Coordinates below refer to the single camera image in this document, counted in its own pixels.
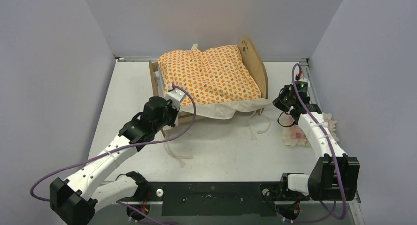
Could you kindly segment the wooden pet bed frame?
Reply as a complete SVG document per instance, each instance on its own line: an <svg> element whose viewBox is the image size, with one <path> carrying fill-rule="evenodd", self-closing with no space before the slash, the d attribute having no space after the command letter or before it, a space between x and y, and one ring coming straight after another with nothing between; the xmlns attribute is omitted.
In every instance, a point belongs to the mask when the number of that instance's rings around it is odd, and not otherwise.
<svg viewBox="0 0 417 225"><path fill-rule="evenodd" d="M241 51L243 63L249 69L249 73L255 79L256 83L261 88L262 97L266 97L268 100L268 76L264 66L264 63L253 45L252 40L248 36L241 36L236 44ZM164 93L164 82L161 76L158 60L149 62L151 85L154 95L165 96ZM261 108L254 112L249 112L252 115L262 115L264 108ZM185 112L180 110L178 120L181 122L190 121L193 117L193 113Z"/></svg>

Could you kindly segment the orange patterned pet mattress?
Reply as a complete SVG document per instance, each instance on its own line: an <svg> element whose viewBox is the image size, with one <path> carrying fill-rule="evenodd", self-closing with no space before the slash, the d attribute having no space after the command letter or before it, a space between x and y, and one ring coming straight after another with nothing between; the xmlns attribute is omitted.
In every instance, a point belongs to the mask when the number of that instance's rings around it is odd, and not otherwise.
<svg viewBox="0 0 417 225"><path fill-rule="evenodd" d="M227 120L239 112L254 112L271 104L262 97L261 88L243 63L237 45L225 45L200 51L173 50L158 59L164 82L186 90L194 100L185 98L181 108L198 116Z"/></svg>

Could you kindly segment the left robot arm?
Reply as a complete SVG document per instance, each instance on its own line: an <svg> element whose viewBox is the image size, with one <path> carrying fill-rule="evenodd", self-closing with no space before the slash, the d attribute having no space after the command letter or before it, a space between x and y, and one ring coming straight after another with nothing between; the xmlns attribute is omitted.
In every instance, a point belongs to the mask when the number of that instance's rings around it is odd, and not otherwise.
<svg viewBox="0 0 417 225"><path fill-rule="evenodd" d="M120 199L142 200L149 194L148 182L137 172L128 172L102 185L115 169L154 140L165 126L174 126L185 94L153 96L119 130L113 140L92 160L65 180L50 184L50 207L68 225L86 225L95 213Z"/></svg>

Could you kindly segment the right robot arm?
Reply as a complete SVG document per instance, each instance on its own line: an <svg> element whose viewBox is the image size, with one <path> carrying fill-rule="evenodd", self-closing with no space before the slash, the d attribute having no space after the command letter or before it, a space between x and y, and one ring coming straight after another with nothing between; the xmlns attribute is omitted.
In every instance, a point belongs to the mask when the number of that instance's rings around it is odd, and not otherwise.
<svg viewBox="0 0 417 225"><path fill-rule="evenodd" d="M360 163L340 148L317 104L311 104L307 94L308 82L296 81L285 85L273 105L293 118L291 126L298 126L306 135L317 162L310 175L285 173L278 185L283 199L298 193L315 201L351 201L355 198Z"/></svg>

